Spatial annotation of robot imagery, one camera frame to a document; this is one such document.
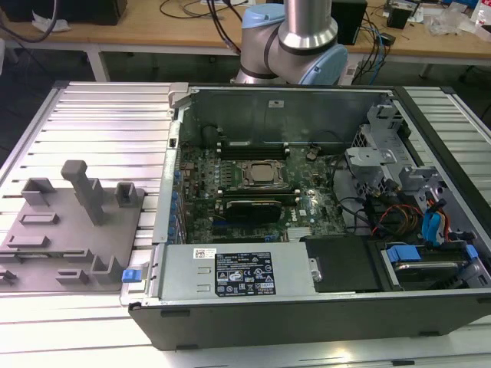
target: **workbench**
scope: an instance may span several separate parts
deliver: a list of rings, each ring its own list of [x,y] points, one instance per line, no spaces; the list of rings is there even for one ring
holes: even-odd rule
[[[165,11],[184,15],[179,0],[170,0]],[[104,52],[143,52],[151,54],[207,54],[233,55],[216,33],[210,19],[174,19],[162,15],[159,6],[162,0],[128,0],[127,10],[117,26],[70,24],[71,31],[52,34],[40,44],[24,44],[27,48],[46,50],[77,50],[87,53],[96,81],[109,81],[104,63]],[[374,11],[384,2],[368,0],[367,12],[381,31],[395,36],[396,42],[390,50],[387,61],[418,64],[491,65],[491,45],[481,41],[474,34],[431,36],[424,25],[407,25],[404,30],[384,27],[385,18],[381,9]],[[237,7],[243,13],[245,7]],[[205,5],[189,7],[193,12],[208,12]],[[223,27],[230,38],[240,45],[241,25],[230,11],[220,12],[224,17]],[[29,23],[6,22],[12,30],[26,36],[39,35]],[[348,46],[348,65],[341,75],[340,84],[351,84],[354,69],[367,57],[372,49],[372,39],[363,30],[357,43]],[[9,40],[10,48],[19,48],[16,41]]]
[[[114,187],[123,179],[145,189],[130,265],[148,261],[172,119],[169,86],[70,83],[55,87],[0,169],[0,242],[24,204],[20,194],[29,177],[47,177],[55,187],[68,187],[60,168],[66,159],[83,159],[89,166],[87,175],[100,178],[103,187]],[[491,154],[488,130],[456,95],[436,87],[406,89],[491,201],[491,172],[476,161],[476,154],[484,159]],[[417,138],[411,140],[422,160],[431,165],[423,145]],[[483,171],[477,172],[477,166]],[[32,362],[51,368],[67,364],[86,368],[109,362],[111,366],[149,362],[165,367],[249,368],[349,363],[393,366],[394,360],[414,360],[417,366],[485,367],[491,360],[491,316],[442,337],[161,352],[151,346],[122,302],[128,300],[121,299],[119,292],[0,294],[0,363],[9,368]]]

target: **wooden table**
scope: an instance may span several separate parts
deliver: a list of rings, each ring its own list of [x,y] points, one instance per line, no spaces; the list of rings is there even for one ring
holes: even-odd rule
[[[179,1],[170,0],[164,7],[168,13],[183,16]],[[207,18],[174,19],[162,15],[159,6],[162,0],[128,0],[127,10],[117,26],[72,24],[72,30],[53,34],[41,44],[25,44],[27,48],[80,50],[87,52],[96,81],[108,81],[102,52],[147,52],[168,54],[232,55],[216,33],[213,22]],[[381,31],[395,36],[396,42],[387,58],[389,61],[422,64],[491,65],[491,44],[481,41],[474,34],[431,36],[423,25],[408,25],[404,30],[384,27],[385,19],[375,8],[383,0],[368,0],[368,14]],[[246,8],[238,7],[240,13]],[[207,12],[205,5],[189,7],[194,12]],[[240,44],[241,25],[230,11],[220,12],[222,24],[230,38]],[[27,36],[39,35],[29,23],[6,23],[11,29]],[[15,41],[8,46],[19,47]],[[341,78],[343,84],[351,82],[353,68],[366,57],[372,40],[366,31],[358,36],[350,53],[347,69]]]

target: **side panel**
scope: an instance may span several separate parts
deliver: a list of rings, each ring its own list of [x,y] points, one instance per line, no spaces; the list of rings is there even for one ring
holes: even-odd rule
[[[189,308],[131,305],[130,316],[157,349],[202,349],[448,334],[491,314],[487,301],[465,295]]]

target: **gray 3d printed holder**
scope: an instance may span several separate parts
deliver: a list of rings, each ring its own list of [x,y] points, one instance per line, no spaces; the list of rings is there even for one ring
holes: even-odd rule
[[[103,189],[86,170],[84,161],[64,164],[74,190],[28,180],[0,246],[0,292],[120,290],[145,193],[132,182]]]

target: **black box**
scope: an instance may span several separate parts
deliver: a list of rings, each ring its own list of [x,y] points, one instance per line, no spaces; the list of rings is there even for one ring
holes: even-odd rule
[[[387,27],[404,29],[407,19],[413,14],[413,9],[405,4],[391,4],[389,8],[389,18]]]
[[[322,280],[315,283],[318,293],[382,291],[381,281],[368,246],[361,236],[308,236],[309,258],[317,260]]]
[[[59,0],[58,18],[68,23],[116,25],[124,13],[127,0]],[[53,16],[53,0],[0,0],[9,21],[32,21],[32,12],[41,17]]]
[[[283,4],[283,0],[266,0]],[[367,0],[332,0],[331,16],[338,23],[338,42],[354,44],[367,9]]]

